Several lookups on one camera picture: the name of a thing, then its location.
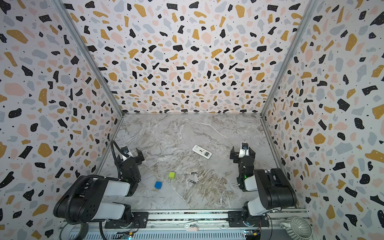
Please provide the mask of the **white remote control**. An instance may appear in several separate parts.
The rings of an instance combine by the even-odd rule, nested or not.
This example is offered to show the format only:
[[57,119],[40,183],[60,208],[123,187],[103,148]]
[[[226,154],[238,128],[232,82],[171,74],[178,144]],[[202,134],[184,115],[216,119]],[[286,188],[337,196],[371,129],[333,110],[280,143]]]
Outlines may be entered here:
[[210,159],[211,156],[212,156],[212,153],[203,149],[202,147],[198,146],[198,145],[195,145],[193,148],[192,148],[192,151],[202,157],[204,157],[205,159]]

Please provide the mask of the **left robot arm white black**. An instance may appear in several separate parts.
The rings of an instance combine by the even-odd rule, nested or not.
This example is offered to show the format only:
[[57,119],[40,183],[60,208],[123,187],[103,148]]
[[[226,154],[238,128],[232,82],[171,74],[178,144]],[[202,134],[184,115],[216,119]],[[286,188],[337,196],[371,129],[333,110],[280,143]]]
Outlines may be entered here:
[[99,175],[79,176],[56,203],[53,214],[68,224],[116,221],[126,227],[133,221],[130,205],[104,202],[105,197],[131,197],[141,181],[139,165],[145,160],[142,151],[134,156],[127,148],[112,150],[118,178]]

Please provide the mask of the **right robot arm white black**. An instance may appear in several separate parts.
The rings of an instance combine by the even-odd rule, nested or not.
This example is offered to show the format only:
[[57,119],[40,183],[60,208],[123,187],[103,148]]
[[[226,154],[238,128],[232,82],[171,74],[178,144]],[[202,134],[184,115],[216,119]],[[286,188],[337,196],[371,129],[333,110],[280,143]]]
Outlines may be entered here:
[[243,192],[258,193],[255,199],[242,207],[243,219],[296,206],[296,193],[282,169],[255,169],[255,158],[256,152],[248,143],[242,143],[238,152],[234,148],[230,151],[230,159],[238,165],[238,187]]

